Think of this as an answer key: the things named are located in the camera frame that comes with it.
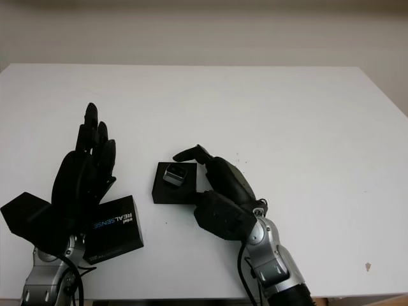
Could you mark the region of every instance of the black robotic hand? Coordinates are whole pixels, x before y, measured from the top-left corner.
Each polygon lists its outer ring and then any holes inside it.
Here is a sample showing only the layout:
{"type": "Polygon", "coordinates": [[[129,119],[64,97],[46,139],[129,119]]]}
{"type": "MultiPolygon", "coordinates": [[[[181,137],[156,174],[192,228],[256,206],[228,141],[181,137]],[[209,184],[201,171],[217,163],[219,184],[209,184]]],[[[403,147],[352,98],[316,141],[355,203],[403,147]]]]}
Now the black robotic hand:
{"type": "Polygon", "coordinates": [[[108,139],[104,122],[98,125],[98,110],[90,103],[76,148],[55,178],[51,204],[22,193],[1,208],[11,232],[48,254],[64,252],[71,235],[86,233],[92,209],[116,181],[115,152],[115,141],[108,139]]]}
{"type": "Polygon", "coordinates": [[[238,274],[253,305],[241,262],[246,248],[251,259],[253,277],[258,280],[270,305],[312,306],[313,301],[304,279],[288,250],[281,245],[275,224],[265,217],[265,200],[257,200],[241,172],[225,159],[211,156],[197,145],[173,157],[175,161],[197,160],[207,169],[213,191],[198,197],[194,216],[204,230],[226,240],[240,240],[238,274]]]}
{"type": "Polygon", "coordinates": [[[240,170],[221,157],[211,156],[197,145],[173,157],[177,162],[195,159],[204,164],[213,191],[198,196],[194,216],[204,230],[226,240],[246,241],[256,218],[254,210],[267,211],[266,202],[257,200],[240,170]]]}

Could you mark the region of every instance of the wire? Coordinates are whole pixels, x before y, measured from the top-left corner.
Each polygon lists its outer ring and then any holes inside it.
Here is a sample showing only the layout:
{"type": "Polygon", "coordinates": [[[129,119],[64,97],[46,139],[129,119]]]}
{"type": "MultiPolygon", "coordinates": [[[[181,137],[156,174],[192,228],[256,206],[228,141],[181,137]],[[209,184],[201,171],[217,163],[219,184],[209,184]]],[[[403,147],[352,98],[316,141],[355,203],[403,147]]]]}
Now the wire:
{"type": "MultiPolygon", "coordinates": [[[[85,270],[84,273],[81,273],[81,274],[80,274],[81,277],[83,277],[86,273],[89,273],[89,272],[91,272],[91,271],[96,270],[96,268],[97,268],[96,266],[93,266],[93,267],[91,267],[91,268],[84,268],[84,267],[82,267],[82,266],[78,266],[78,269],[80,269],[80,270],[85,270]]],[[[76,301],[75,301],[75,291],[74,291],[73,294],[72,294],[72,305],[73,305],[73,306],[77,306],[77,303],[76,303],[76,301]]]]}
{"type": "Polygon", "coordinates": [[[242,285],[244,286],[244,289],[245,289],[245,291],[246,291],[246,293],[247,293],[247,295],[248,295],[248,297],[249,297],[249,299],[250,299],[250,301],[252,303],[252,306],[257,306],[256,301],[254,299],[254,296],[252,295],[251,290],[249,290],[247,282],[244,279],[244,275],[242,274],[242,265],[241,265],[241,263],[242,263],[242,254],[244,253],[244,249],[245,249],[245,243],[242,242],[240,251],[238,252],[238,262],[237,262],[238,274],[240,276],[242,285]]]}
{"type": "Polygon", "coordinates": [[[259,285],[259,283],[258,283],[258,292],[259,292],[259,302],[261,303],[261,306],[263,306],[261,285],[259,285]]]}
{"type": "Polygon", "coordinates": [[[56,257],[65,262],[67,266],[71,269],[72,273],[74,273],[76,282],[78,282],[79,306],[84,306],[84,284],[82,283],[81,275],[79,274],[78,269],[73,264],[73,262],[64,255],[57,255],[56,257]]]}
{"type": "Polygon", "coordinates": [[[92,272],[92,271],[94,271],[94,270],[96,270],[96,267],[95,267],[95,266],[92,267],[92,268],[86,269],[86,271],[83,272],[83,273],[81,273],[80,275],[81,275],[81,277],[83,277],[86,273],[92,272]]]}
{"type": "Polygon", "coordinates": [[[91,267],[89,267],[89,266],[78,266],[78,269],[79,270],[95,270],[96,269],[96,267],[95,266],[91,266],[91,267]]]}
{"type": "MultiPolygon", "coordinates": [[[[244,257],[245,262],[249,265],[249,267],[251,268],[251,274],[255,273],[254,272],[254,267],[251,265],[251,263],[249,262],[249,257],[244,257]]],[[[261,292],[261,285],[258,283],[258,293],[259,293],[259,302],[261,304],[261,306],[263,306],[263,300],[262,300],[262,292],[261,292]]]]}

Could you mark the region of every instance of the white tabletop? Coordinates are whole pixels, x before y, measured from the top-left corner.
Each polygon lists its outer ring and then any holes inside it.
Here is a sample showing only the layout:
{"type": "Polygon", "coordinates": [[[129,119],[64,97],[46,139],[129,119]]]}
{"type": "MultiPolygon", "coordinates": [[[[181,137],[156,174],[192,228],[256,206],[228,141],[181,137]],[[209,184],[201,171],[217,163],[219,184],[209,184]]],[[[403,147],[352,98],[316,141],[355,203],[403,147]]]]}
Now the white tabletop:
{"type": "MultiPolygon", "coordinates": [[[[269,200],[313,296],[408,292],[408,120],[358,68],[13,64],[0,91],[1,205],[50,201],[89,102],[116,140],[104,201],[133,195],[145,247],[97,264],[85,298],[245,296],[238,243],[152,202],[157,162],[197,143],[269,200]]],[[[19,298],[33,247],[0,226],[0,298],[19,298]]]]}

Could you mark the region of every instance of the robotic arm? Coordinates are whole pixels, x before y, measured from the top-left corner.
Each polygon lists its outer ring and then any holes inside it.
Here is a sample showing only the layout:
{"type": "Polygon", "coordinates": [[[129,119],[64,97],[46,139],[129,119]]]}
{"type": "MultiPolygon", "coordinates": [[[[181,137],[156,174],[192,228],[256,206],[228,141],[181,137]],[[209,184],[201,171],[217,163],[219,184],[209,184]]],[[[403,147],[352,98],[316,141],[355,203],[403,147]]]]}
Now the robotic arm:
{"type": "MultiPolygon", "coordinates": [[[[198,196],[194,216],[204,230],[226,240],[239,240],[251,258],[254,274],[270,305],[314,305],[305,281],[288,250],[281,245],[275,224],[267,219],[265,200],[257,200],[241,172],[221,157],[211,156],[197,145],[173,159],[177,162],[195,159],[204,164],[213,191],[198,196]]],[[[241,280],[251,297],[245,280],[241,280]]]]}
{"type": "Polygon", "coordinates": [[[92,210],[116,181],[115,152],[115,141],[108,139],[106,124],[98,124],[98,110],[91,103],[76,148],[64,158],[55,178],[51,204],[22,193],[1,208],[11,232],[34,244],[34,266],[22,305],[68,306],[77,288],[83,305],[77,266],[85,252],[92,210]]]}

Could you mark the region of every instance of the small black box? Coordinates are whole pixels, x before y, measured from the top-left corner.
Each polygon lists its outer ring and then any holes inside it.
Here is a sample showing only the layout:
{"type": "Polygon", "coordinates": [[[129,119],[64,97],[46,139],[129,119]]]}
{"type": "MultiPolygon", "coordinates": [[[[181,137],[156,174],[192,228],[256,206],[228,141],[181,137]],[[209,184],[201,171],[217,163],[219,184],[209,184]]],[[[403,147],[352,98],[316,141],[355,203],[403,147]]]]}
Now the small black box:
{"type": "Polygon", "coordinates": [[[85,237],[91,265],[143,247],[139,216],[132,196],[98,205],[85,237]]]}
{"type": "Polygon", "coordinates": [[[157,165],[156,176],[152,190],[155,204],[195,204],[197,185],[196,163],[175,163],[177,168],[182,168],[183,182],[180,186],[166,181],[164,176],[169,165],[174,163],[162,163],[157,165]]]}

